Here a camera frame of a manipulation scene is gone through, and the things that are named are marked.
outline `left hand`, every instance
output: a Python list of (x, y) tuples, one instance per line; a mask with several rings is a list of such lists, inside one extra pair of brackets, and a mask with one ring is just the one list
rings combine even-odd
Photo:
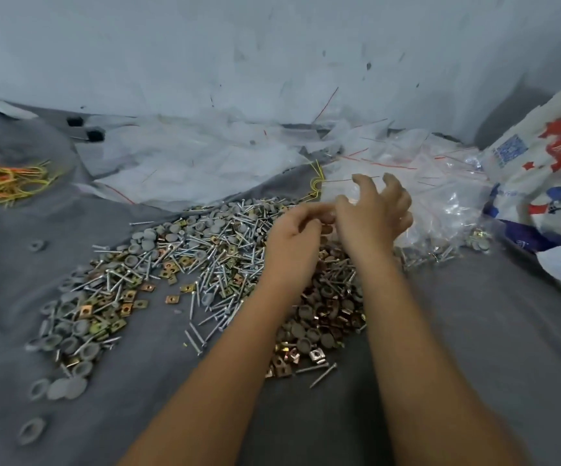
[(315, 272), (321, 235), (332, 232), (333, 210), (334, 203), (302, 203), (278, 218), (267, 236), (259, 284), (298, 297)]

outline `hand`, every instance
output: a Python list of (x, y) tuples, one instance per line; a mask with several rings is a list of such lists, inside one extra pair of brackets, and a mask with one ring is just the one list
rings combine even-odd
[(360, 199), (352, 205), (347, 196), (336, 197), (336, 228), (349, 256), (357, 263), (382, 249), (392, 255), (394, 240), (412, 225), (409, 193), (390, 173), (383, 177), (386, 187), (377, 193), (368, 176), (352, 175), (360, 187)]
[(315, 272), (321, 235), (332, 231), (333, 210), (333, 203), (302, 203), (278, 218), (267, 237), (259, 284), (298, 297)]

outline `yellow wire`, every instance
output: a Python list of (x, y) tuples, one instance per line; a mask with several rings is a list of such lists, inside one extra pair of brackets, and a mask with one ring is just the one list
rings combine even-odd
[(321, 194), (321, 184), (325, 181), (326, 176), (323, 174), (323, 170), (321, 169), (321, 165), (319, 165), (318, 160), (315, 160), (315, 164), (317, 166), (311, 162), (311, 166), (317, 174), (317, 176), (311, 180), (311, 192), (304, 196), (300, 201), (312, 201), (317, 199)]
[(11, 206), (17, 199), (40, 193), (51, 185), (58, 174), (50, 177), (46, 164), (28, 168), (0, 167), (0, 204)]

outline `gray fabric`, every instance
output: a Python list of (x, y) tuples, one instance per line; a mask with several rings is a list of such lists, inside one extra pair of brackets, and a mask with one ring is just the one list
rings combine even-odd
[[(49, 116), (67, 131), (64, 115)], [(0, 158), (50, 158), (68, 170), (42, 195), (0, 208), (0, 465), (112, 464), (196, 365), (194, 351), (183, 345), (188, 298), (177, 306), (183, 314), (175, 314), (175, 306), (162, 301), (169, 291), (161, 285), (149, 308), (130, 317), (123, 339), (74, 401), (27, 400), (34, 380), (57, 372), (23, 345), (38, 331), (38, 307), (58, 295), (55, 287), (76, 265), (92, 258), (92, 244), (121, 242), (129, 236), (128, 222), (166, 215), (79, 194), (71, 182), (87, 177), (72, 145), (42, 119), (0, 116)], [(287, 172), (252, 194), (302, 196), (311, 176), (307, 168)], [(35, 239), (48, 247), (29, 252)], [(520, 435), (537, 464), (561, 465), (561, 290), (504, 249), (418, 268), (410, 279), (481, 397)], [(308, 384), (315, 373), (265, 383), (239, 463), (390, 463), (367, 337), (350, 338), (334, 357), (339, 370), (314, 390)], [(35, 416), (48, 421), (43, 437), (17, 447), (16, 432)]]

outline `white wall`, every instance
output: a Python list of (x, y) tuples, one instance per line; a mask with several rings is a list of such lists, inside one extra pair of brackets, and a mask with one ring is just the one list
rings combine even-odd
[(9, 101), (310, 123), (337, 87), (323, 117), (490, 135), (561, 88), (561, 0), (0, 0)]

